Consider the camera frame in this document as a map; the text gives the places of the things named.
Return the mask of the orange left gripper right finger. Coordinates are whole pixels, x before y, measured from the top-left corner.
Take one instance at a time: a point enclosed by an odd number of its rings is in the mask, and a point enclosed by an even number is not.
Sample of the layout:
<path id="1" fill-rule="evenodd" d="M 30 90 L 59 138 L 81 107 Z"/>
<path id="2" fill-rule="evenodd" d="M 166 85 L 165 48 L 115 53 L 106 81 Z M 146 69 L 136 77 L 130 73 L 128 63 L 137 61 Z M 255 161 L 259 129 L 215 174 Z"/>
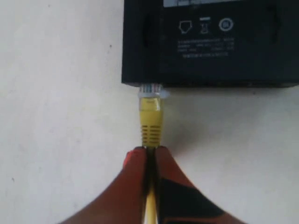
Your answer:
<path id="1" fill-rule="evenodd" d="M 166 147 L 155 151 L 160 224 L 235 224 L 236 218 L 205 197 Z"/>

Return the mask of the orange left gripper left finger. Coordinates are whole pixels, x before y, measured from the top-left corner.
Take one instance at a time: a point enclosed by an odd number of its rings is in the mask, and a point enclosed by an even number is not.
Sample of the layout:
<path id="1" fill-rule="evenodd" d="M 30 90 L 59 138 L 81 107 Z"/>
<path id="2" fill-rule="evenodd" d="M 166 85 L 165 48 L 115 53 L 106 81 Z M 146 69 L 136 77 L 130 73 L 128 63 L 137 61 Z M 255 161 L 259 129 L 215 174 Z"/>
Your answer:
<path id="1" fill-rule="evenodd" d="M 146 150 L 136 147 L 126 155 L 123 168 L 112 183 L 63 224 L 141 224 L 145 206 Z"/>

